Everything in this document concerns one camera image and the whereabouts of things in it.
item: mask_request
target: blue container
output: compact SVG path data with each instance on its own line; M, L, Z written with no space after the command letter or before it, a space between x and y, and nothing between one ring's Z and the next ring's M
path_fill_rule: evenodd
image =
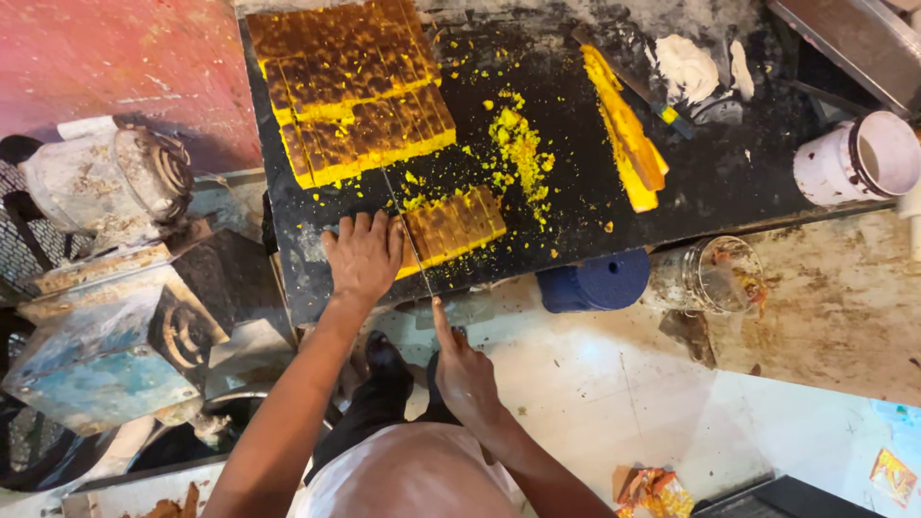
M537 273L543 307L551 313L621 310L636 302L649 281L643 249Z

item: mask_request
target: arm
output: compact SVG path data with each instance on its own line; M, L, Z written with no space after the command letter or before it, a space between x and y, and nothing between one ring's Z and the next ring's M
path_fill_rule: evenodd
M502 403L493 362L452 332L432 300L441 343L436 383L451 413L506 467L541 518L613 517L614 511L528 435Z
M358 329L390 289L402 260L402 227L383 211L323 232L332 296L291 365L247 426L217 480L203 518L285 516L313 453L332 385Z

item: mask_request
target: food wrapper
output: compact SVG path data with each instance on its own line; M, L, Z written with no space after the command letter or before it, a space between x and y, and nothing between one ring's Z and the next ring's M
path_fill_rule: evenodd
M918 481L917 475L885 448L876 457L869 479L880 493L895 500L903 509L908 508L908 499Z
M678 481L674 471L653 467L635 471L635 476L620 493L617 515L633 518L634 509L642 507L655 518L687 518L694 501Z

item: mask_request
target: person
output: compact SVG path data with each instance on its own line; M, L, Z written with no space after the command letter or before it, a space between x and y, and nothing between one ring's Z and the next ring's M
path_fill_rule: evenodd
M370 378L317 446L324 411L359 327L402 262L402 226L379 211L324 232L333 290L320 321L265 398L217 480L203 518L282 517L305 467L298 517L520 516L510 475L541 518L613 511L518 424L496 390L492 362L432 300L440 353L429 362L430 403L407 423L413 387L381 334L368 340Z

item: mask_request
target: white shirt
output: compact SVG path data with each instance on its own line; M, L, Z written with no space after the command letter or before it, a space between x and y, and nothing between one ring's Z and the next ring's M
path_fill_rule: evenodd
M501 464L486 464L465 428L410 423L387 427L324 466L295 516L518 518L517 490Z

